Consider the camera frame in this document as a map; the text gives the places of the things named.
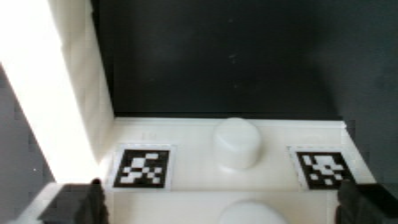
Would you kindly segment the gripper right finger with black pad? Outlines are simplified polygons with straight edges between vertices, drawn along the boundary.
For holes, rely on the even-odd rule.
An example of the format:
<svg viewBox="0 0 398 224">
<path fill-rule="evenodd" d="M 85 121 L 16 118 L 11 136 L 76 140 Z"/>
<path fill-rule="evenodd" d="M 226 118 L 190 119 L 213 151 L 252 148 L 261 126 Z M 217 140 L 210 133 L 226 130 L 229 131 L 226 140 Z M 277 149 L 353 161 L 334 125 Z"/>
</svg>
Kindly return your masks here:
<svg viewBox="0 0 398 224">
<path fill-rule="evenodd" d="M 398 224 L 398 198 L 380 184 L 343 181 L 334 224 Z"/>
</svg>

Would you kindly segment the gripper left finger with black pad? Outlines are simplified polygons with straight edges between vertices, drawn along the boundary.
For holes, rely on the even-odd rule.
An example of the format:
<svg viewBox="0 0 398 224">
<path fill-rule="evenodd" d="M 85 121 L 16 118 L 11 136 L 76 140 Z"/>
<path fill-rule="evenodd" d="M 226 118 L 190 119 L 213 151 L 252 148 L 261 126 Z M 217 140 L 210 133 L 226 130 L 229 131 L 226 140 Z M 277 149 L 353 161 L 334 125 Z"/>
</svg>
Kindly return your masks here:
<svg viewBox="0 0 398 224">
<path fill-rule="evenodd" d="M 43 224 L 108 224 L 101 181 L 66 184 L 39 215 Z"/>
</svg>

